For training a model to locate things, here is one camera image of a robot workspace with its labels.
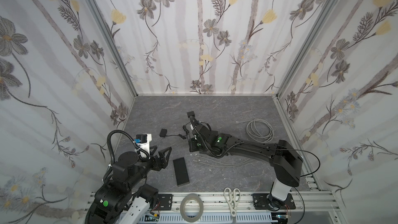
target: aluminum frame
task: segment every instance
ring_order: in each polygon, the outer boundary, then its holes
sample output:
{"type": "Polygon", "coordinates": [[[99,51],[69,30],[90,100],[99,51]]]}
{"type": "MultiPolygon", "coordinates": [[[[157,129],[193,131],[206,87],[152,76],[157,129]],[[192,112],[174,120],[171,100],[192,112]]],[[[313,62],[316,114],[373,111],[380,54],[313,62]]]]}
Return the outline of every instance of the aluminum frame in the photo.
{"type": "Polygon", "coordinates": [[[304,60],[305,55],[308,50],[312,46],[312,43],[315,41],[315,38],[321,31],[322,27],[326,23],[326,19],[329,17],[330,12],[333,10],[334,6],[337,4],[338,0],[326,0],[325,5],[321,9],[321,13],[317,17],[314,25],[312,26],[308,36],[306,37],[303,46],[301,46],[298,51],[294,62],[292,63],[289,71],[286,73],[286,77],[283,79],[281,85],[279,86],[279,90],[277,93],[277,97],[280,97],[284,94],[288,85],[292,81],[294,75],[296,74],[301,62],[304,60]]]}
{"type": "Polygon", "coordinates": [[[117,47],[115,42],[113,41],[112,34],[106,24],[105,19],[103,18],[101,11],[96,3],[95,0],[86,0],[86,3],[88,5],[88,8],[90,9],[90,12],[94,16],[95,22],[97,23],[99,30],[102,33],[102,36],[105,38],[105,41],[108,45],[109,50],[111,51],[111,54],[115,58],[115,62],[117,63],[117,67],[119,68],[120,72],[122,73],[122,77],[124,81],[127,84],[127,87],[132,94],[132,96],[135,98],[138,96],[137,91],[135,90],[135,87],[130,80],[130,75],[127,72],[126,67],[123,64],[123,59],[120,56],[119,52],[117,51],[117,47]]]}

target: gray marble surface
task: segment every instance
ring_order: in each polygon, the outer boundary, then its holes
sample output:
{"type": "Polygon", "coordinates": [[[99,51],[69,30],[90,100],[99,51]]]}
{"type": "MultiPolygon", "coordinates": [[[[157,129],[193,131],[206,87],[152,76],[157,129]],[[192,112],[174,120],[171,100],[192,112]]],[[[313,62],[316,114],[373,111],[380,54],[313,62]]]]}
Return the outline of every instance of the gray marble surface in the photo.
{"type": "MultiPolygon", "coordinates": [[[[236,121],[262,118],[274,128],[273,142],[278,142],[279,139],[290,142],[275,104],[269,96],[138,96],[125,131],[133,137],[136,134],[151,133],[151,145],[157,145],[159,150],[172,147],[168,167],[160,172],[151,171],[148,174],[148,184],[158,188],[159,192],[221,192],[226,187],[239,188],[241,191],[271,189],[276,175],[273,167],[266,162],[252,160],[235,167],[213,167],[197,161],[219,166],[221,164],[201,158],[205,155],[199,152],[190,153],[187,140],[177,136],[159,137],[162,128],[167,129],[167,135],[185,135],[182,126],[189,122],[189,111],[194,111],[196,119],[209,123],[213,130],[246,140],[250,140],[246,134],[246,123],[236,121]],[[180,157],[185,158],[190,183],[177,187],[173,160],[180,157]]],[[[261,133],[268,133],[267,127],[262,124],[257,128],[261,133]]],[[[133,150],[133,144],[124,139],[119,143],[115,156],[118,158],[123,152],[133,150]]],[[[217,161],[233,164],[246,159],[240,156],[226,156],[217,161]]],[[[304,180],[301,180],[298,190],[309,190],[304,180]]]]}

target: scissors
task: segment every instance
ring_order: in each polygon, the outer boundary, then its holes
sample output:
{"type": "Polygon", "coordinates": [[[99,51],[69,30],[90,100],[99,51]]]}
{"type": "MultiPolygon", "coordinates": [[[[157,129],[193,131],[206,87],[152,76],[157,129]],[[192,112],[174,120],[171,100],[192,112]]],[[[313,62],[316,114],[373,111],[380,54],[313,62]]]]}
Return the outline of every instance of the scissors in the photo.
{"type": "Polygon", "coordinates": [[[236,209],[240,201],[240,190],[234,189],[234,191],[232,191],[230,188],[225,188],[224,197],[229,205],[232,217],[236,217],[236,209]]]}

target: floral wallpaper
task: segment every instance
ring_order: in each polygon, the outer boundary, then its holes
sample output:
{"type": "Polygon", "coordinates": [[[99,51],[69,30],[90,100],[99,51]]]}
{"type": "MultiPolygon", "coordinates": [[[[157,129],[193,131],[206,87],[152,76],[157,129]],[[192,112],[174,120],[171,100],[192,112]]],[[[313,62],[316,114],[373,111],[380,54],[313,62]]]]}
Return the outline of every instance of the floral wallpaper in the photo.
{"type": "Polygon", "coordinates": [[[275,94],[326,0],[96,0],[138,93],[275,94]]]}
{"type": "Polygon", "coordinates": [[[83,217],[133,102],[114,63],[85,0],[0,0],[2,222],[83,217]]]}
{"type": "Polygon", "coordinates": [[[398,0],[340,0],[279,95],[352,224],[396,222],[397,33],[398,0]]]}

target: black bracket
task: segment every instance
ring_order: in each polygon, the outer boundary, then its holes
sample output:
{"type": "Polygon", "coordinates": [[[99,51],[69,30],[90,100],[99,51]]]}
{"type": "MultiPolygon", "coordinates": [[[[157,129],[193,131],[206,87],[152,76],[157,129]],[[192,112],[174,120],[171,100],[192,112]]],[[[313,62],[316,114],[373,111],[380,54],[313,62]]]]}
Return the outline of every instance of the black bracket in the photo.
{"type": "Polygon", "coordinates": [[[158,195],[159,207],[156,210],[172,210],[173,195],[172,194],[159,194],[158,195]]]}
{"type": "MultiPolygon", "coordinates": [[[[268,194],[253,194],[253,203],[254,203],[254,208],[256,210],[270,210],[274,211],[272,207],[270,207],[269,200],[267,198],[268,194]]],[[[287,194],[286,200],[281,204],[281,207],[279,209],[286,209],[286,205],[289,207],[289,209],[296,209],[296,204],[293,201],[292,194],[287,194]]]]}

